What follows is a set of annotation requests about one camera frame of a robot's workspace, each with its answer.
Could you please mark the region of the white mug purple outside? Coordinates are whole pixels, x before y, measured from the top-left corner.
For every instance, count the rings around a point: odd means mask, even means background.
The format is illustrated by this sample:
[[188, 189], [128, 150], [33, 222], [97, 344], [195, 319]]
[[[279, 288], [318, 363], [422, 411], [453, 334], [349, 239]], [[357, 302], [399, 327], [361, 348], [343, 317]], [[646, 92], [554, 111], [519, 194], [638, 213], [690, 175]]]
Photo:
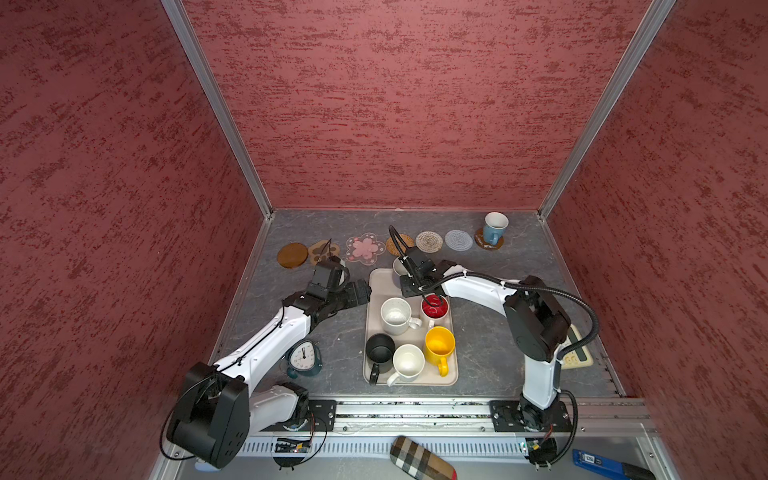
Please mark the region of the white mug purple outside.
[[393, 261], [393, 271], [397, 276], [409, 276], [410, 273], [405, 267], [404, 263], [399, 259], [395, 258]]

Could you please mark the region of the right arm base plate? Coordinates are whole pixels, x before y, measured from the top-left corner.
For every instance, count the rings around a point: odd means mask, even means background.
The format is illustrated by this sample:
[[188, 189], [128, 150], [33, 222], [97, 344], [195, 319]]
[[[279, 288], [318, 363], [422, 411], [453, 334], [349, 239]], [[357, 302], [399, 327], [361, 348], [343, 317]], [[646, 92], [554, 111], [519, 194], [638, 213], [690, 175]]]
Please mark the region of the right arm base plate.
[[565, 433], [572, 430], [570, 415], [562, 401], [540, 409], [525, 399], [492, 400], [489, 408], [495, 432]]

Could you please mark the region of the paw print coaster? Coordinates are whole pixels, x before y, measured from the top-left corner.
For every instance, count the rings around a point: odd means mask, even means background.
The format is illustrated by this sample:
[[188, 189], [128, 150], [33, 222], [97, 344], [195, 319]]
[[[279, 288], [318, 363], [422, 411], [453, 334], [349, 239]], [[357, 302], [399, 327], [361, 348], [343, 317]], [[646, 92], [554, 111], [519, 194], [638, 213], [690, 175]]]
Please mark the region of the paw print coaster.
[[321, 240], [308, 248], [308, 259], [312, 265], [341, 255], [340, 246], [331, 239]]

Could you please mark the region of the blue mug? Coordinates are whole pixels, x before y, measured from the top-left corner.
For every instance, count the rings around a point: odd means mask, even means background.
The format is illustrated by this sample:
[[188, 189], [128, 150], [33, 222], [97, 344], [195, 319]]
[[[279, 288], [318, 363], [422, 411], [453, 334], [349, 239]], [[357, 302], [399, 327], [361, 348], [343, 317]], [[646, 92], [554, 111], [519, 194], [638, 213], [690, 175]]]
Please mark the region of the blue mug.
[[487, 245], [497, 246], [509, 225], [509, 219], [500, 212], [490, 212], [485, 216], [483, 240]]

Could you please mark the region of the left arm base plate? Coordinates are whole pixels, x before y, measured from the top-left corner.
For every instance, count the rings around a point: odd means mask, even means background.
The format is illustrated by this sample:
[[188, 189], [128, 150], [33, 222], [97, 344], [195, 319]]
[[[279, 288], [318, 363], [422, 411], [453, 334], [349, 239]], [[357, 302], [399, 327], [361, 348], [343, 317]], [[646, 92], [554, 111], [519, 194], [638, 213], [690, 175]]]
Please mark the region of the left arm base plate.
[[301, 432], [309, 432], [311, 430], [310, 424], [313, 423], [315, 429], [332, 431], [334, 428], [337, 406], [338, 402], [336, 400], [300, 400], [298, 407], [301, 423], [299, 424], [298, 430]]

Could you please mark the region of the pink flower coaster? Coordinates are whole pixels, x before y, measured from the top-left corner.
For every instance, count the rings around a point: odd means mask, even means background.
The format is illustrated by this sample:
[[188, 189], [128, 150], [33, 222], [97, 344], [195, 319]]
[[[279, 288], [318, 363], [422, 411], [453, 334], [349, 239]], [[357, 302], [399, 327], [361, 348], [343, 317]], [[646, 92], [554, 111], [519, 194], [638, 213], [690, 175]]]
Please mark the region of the pink flower coaster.
[[385, 251], [385, 244], [375, 234], [367, 232], [347, 239], [345, 260], [372, 266]]

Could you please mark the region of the brown glossy round coaster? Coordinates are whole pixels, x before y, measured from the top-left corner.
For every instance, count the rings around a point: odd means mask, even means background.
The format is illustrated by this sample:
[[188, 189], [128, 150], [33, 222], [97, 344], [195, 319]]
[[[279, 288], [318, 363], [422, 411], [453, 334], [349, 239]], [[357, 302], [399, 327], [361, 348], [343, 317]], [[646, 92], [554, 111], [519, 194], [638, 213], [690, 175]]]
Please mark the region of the brown glossy round coaster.
[[474, 233], [474, 241], [480, 248], [484, 250], [499, 250], [504, 245], [504, 242], [505, 242], [504, 237], [499, 236], [495, 244], [487, 243], [485, 241], [483, 228], [476, 230], [476, 232]]

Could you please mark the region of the grey round coaster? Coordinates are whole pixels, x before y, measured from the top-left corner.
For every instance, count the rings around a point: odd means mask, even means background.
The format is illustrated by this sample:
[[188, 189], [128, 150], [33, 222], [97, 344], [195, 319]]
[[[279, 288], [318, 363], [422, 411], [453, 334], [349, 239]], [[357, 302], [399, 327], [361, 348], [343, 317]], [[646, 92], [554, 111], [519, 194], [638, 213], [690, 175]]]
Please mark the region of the grey round coaster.
[[444, 237], [445, 245], [457, 252], [468, 251], [474, 243], [473, 237], [463, 230], [451, 230]]

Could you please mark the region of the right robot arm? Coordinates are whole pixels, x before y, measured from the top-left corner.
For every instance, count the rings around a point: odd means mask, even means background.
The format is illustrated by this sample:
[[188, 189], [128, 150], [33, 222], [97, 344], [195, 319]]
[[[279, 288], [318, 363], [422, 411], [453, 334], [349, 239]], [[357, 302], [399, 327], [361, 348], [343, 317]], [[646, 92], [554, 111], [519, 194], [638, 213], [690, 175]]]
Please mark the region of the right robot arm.
[[[542, 431], [555, 423], [564, 357], [588, 345], [599, 334], [595, 310], [580, 297], [547, 286], [540, 278], [499, 279], [465, 269], [452, 261], [438, 264], [415, 248], [398, 257], [407, 273], [400, 277], [405, 297], [435, 294], [479, 304], [503, 315], [517, 348], [525, 356], [524, 385], [516, 421], [529, 431]], [[571, 319], [557, 301], [565, 298], [589, 315], [591, 328], [566, 346]]]

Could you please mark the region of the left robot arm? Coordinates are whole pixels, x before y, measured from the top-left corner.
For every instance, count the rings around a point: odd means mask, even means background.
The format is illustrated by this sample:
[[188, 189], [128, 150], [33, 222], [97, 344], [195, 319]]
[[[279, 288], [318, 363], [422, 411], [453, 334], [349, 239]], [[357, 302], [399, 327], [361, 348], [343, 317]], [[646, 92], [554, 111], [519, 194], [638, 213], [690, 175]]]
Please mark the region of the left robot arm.
[[239, 453], [256, 419], [255, 388], [295, 345], [336, 313], [366, 305], [372, 289], [364, 280], [336, 287], [318, 297], [309, 290], [281, 301], [273, 319], [230, 355], [212, 364], [199, 362], [187, 372], [169, 412], [159, 446], [173, 444], [215, 468]]

